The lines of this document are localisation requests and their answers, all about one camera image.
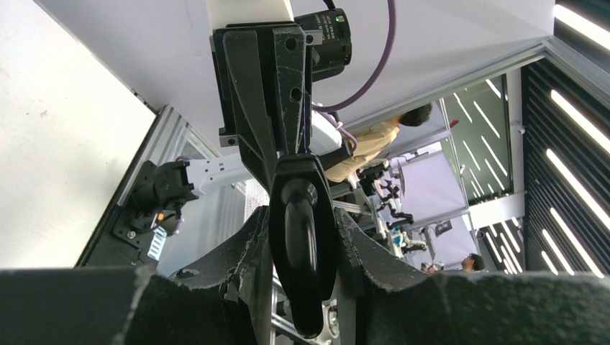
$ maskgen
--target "bolt hole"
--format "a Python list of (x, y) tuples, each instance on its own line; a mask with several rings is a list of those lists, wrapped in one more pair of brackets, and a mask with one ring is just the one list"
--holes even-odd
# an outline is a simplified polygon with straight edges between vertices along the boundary
[(288, 38), (286, 40), (286, 49), (294, 50), (294, 48), (296, 48), (296, 40), (294, 38)]
[(303, 97), (303, 93), (301, 92), (300, 88), (293, 88), (290, 91), (290, 100), (293, 102), (298, 102), (301, 100), (301, 97)]

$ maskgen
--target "white ceiling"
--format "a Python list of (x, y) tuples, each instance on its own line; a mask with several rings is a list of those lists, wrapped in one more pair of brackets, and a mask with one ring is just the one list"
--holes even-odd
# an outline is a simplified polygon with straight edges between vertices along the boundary
[[(223, 123), (204, 0), (36, 2), (149, 104), (172, 104), (218, 148), (217, 133)], [(291, 3), (295, 15), (324, 9), (322, 0)], [(381, 56), (388, 26), (385, 1), (335, 3), (347, 12), (354, 47), (352, 64), (342, 75), (314, 86), (315, 101), (327, 105), (351, 96), (369, 77)], [(396, 3), (399, 31), (388, 67), (363, 99), (341, 113), (346, 123), (552, 34), (554, 0)]]

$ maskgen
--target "yellow shirt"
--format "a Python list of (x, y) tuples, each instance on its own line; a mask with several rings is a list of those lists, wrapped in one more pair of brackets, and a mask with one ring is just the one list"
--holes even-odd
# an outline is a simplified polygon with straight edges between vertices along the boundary
[(375, 159), (383, 149), (396, 139), (398, 133), (399, 127), (397, 125), (381, 122), (354, 135), (358, 141), (358, 147), (354, 151), (354, 155), (326, 170), (326, 178), (335, 183), (343, 182), (349, 175)]

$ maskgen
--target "man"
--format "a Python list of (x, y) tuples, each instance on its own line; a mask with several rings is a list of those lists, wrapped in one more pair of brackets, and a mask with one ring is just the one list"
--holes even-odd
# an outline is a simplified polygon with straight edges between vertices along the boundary
[(394, 119), (381, 122), (364, 132), (354, 135), (358, 147), (352, 157), (326, 170), (326, 177), (332, 183), (341, 183), (366, 163), (375, 159), (383, 149), (391, 144), (399, 132), (399, 125), (417, 127), (430, 119), (432, 105), (419, 107)]
[(485, 269), (485, 261), (478, 254), (470, 254), (462, 260), (462, 270), (464, 272), (477, 272)]

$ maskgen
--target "white panel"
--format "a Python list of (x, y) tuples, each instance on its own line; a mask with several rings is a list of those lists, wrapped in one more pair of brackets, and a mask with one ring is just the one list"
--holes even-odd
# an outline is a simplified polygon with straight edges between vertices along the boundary
[[(462, 217), (451, 219), (452, 229), (443, 233), (439, 237), (434, 234), (434, 229), (430, 229), (430, 239), (434, 245), (436, 256), (434, 261), (444, 263), (447, 269), (455, 269), (449, 265), (457, 265), (458, 262), (467, 257), (470, 253), (478, 252), (470, 232)], [(413, 260), (416, 268), (420, 268), (422, 262), (430, 261), (430, 254), (427, 252), (415, 252)]]
[(474, 229), (481, 229), (525, 214), (525, 194), (517, 193), (470, 207)]
[[(404, 212), (413, 214), (415, 221), (465, 207), (460, 185), (442, 152), (404, 165), (403, 173), (405, 191), (401, 197), (402, 208)], [(387, 209), (381, 212), (381, 216), (392, 219)]]
[(0, 1), (0, 266), (76, 263), (153, 114), (32, 1)]
[[(205, 1), (37, 2), (130, 88), (153, 106), (173, 104), (219, 146), (222, 116)], [(295, 15), (324, 9), (322, 0), (291, 3)], [(368, 79), (381, 56), (388, 27), (384, 1), (335, 3), (350, 20), (353, 59), (342, 75), (314, 85), (315, 101), (326, 105), (343, 101)], [(398, 34), (388, 66), (369, 93), (341, 113), (342, 120), (351, 122), (533, 46), (552, 34), (554, 4), (553, 0), (396, 0)]]

